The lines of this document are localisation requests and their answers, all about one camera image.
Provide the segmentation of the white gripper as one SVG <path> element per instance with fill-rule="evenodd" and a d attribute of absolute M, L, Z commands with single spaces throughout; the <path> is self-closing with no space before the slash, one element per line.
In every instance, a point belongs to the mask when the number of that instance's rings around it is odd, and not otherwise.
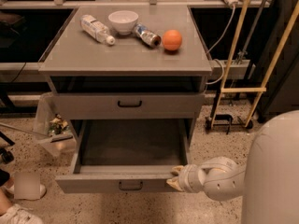
<path fill-rule="evenodd" d="M 171 169 L 171 174 L 178 175 L 166 180 L 173 189 L 187 193 L 198 193 L 204 189 L 206 173 L 195 164 L 175 166 Z"/>

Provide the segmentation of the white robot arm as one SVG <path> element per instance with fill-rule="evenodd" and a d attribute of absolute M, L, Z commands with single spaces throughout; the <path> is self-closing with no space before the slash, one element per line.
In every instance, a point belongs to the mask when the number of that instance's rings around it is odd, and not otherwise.
<path fill-rule="evenodd" d="M 241 197 L 241 224 L 299 224 L 299 111 L 268 120 L 243 166 L 216 157 L 175 166 L 171 174 L 167 185 L 181 192 L 220 202 Z"/>

